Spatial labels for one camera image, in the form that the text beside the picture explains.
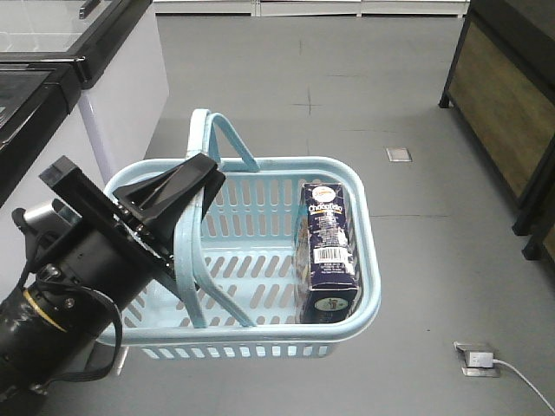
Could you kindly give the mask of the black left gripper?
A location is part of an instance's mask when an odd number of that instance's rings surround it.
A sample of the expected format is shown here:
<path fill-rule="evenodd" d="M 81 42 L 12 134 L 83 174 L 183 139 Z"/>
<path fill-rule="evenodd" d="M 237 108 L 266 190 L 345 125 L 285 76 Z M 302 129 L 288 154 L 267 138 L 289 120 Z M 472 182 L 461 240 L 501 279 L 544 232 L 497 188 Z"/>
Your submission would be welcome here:
<path fill-rule="evenodd" d="M 51 283 L 96 289 L 125 308 L 151 281 L 179 293 L 173 255 L 174 227 L 198 192 L 206 215 L 225 183 L 217 162 L 198 153 L 150 179 L 116 188 L 109 199 L 69 158 L 62 156 L 41 180 L 82 219 L 63 234 L 35 231 L 22 209 L 12 218 L 25 236 L 27 263 L 16 290 L 48 265 Z"/>

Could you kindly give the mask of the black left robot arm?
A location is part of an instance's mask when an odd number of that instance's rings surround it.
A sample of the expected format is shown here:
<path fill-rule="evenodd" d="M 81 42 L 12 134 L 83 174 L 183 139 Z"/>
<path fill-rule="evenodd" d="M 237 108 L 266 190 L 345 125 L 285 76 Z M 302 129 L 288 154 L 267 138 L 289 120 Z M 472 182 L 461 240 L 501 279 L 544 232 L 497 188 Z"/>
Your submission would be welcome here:
<path fill-rule="evenodd" d="M 70 159 L 41 174 L 56 194 L 46 218 L 12 218 L 26 240 L 26 264 L 1 304 L 1 397 L 51 383 L 99 380 L 101 367 L 68 373 L 65 365 L 152 281 L 178 290 L 174 228 L 193 198 L 210 204 L 225 182 L 217 163 L 197 154 L 150 179 L 106 196 Z"/>

